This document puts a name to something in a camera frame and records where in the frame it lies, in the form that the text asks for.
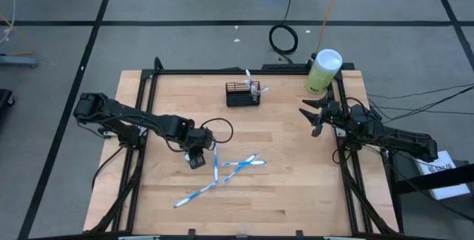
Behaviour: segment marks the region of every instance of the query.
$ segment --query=green cup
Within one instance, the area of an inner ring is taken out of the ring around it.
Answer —
[[[325,93],[342,66],[342,57],[331,49],[319,51],[311,67],[305,87],[311,93]]]

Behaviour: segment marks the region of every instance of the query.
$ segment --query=white lid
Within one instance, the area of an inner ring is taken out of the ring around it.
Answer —
[[[325,70],[339,70],[342,65],[342,57],[335,50],[325,49],[319,51],[316,61]]]

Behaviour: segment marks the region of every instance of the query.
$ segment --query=black floor stripe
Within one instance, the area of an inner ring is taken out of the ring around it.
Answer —
[[[186,27],[186,26],[273,26],[281,21],[271,20],[228,20],[228,21],[101,21],[101,26],[137,27]],[[95,21],[15,21],[16,26],[94,26]],[[286,21],[292,26],[321,26],[323,21]],[[474,21],[327,21],[327,26],[367,27],[446,27],[474,26]],[[7,26],[0,21],[0,26]]]
[[[74,82],[69,92],[69,96],[67,97],[66,106],[64,107],[61,120],[59,121],[58,128],[56,129],[56,134],[54,135],[53,143],[51,144],[50,151],[47,154],[46,162],[44,163],[38,184],[36,185],[35,193],[33,194],[33,198],[31,199],[30,206],[28,207],[27,214],[23,221],[23,225],[21,226],[18,239],[27,239],[30,235],[33,222],[35,221],[35,217],[39,209],[39,205],[41,204],[44,191],[46,190],[48,179],[51,175],[51,171],[53,170],[54,161],[56,160],[56,156],[58,155],[59,146],[61,145],[64,131],[66,130],[67,122],[69,121],[69,118],[73,111],[73,105],[76,101],[76,96],[79,91],[79,87],[81,86],[82,77],[84,76],[84,72],[86,70],[90,54],[96,42],[97,33],[100,28],[100,22],[104,18],[105,10],[107,9],[108,3],[109,0],[102,0],[99,12],[97,13],[94,27],[92,29],[92,32],[90,33],[89,41],[87,42],[84,54],[82,55],[81,62],[78,66],[76,77],[74,78]]]
[[[94,26],[94,24],[95,21],[15,21],[15,26]],[[0,26],[7,26],[7,23],[0,21]]]
[[[469,61],[469,63],[471,64],[471,67],[474,70],[474,54],[473,54],[473,50],[471,49],[470,43],[466,39],[466,36],[464,35],[464,32],[462,31],[460,27],[460,23],[458,22],[458,19],[456,18],[456,15],[454,14],[454,11],[451,8],[451,5],[448,2],[448,0],[441,0],[441,3],[443,4],[444,10],[446,10],[447,16],[450,18],[450,21],[453,23],[454,31],[456,32],[456,35],[458,36],[462,49],[464,50],[464,53],[466,53],[467,60]]]

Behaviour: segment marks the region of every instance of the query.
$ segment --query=toothbrush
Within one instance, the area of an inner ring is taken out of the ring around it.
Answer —
[[[246,159],[245,161],[246,162],[251,162],[253,159],[255,159],[257,157],[257,154],[253,154],[251,155],[248,159]],[[224,179],[224,183],[227,183],[229,180],[230,180],[230,177],[234,176],[236,173],[238,173],[239,171],[241,171],[243,168],[245,167],[245,165],[242,165],[242,166],[238,166],[228,177],[226,177]]]
[[[238,165],[238,166],[247,166],[247,165],[264,165],[266,164],[266,161],[240,161],[240,162],[224,162],[222,166],[232,166],[232,165]]]
[[[270,90],[269,87],[264,87],[261,90],[259,90],[257,85],[253,83],[252,76],[250,75],[250,71],[248,69],[245,69],[245,74],[249,78],[248,80],[245,80],[245,84],[250,87],[250,93],[252,94],[252,96],[258,96]]]
[[[217,143],[214,143],[214,182],[219,180],[218,161],[217,161]]]
[[[204,192],[205,190],[208,190],[210,188],[213,188],[215,187],[216,183],[210,183],[209,185],[207,185],[206,187],[202,188],[201,190],[195,192],[194,194],[192,194],[191,196],[188,196],[187,198],[181,200],[180,202],[176,203],[174,205],[174,208],[177,208],[177,207],[180,207],[186,203],[188,203],[191,199],[194,199],[196,196],[199,196],[202,192]]]

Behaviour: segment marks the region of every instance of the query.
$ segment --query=paper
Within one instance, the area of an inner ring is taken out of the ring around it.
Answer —
[[[447,151],[439,151],[438,159],[433,162],[426,163],[421,159],[415,159],[416,167],[418,167],[422,175],[437,173],[442,170],[455,169],[453,160]],[[437,200],[447,199],[453,196],[460,196],[470,193],[466,184],[459,184],[452,187],[443,187],[430,190],[431,196]]]

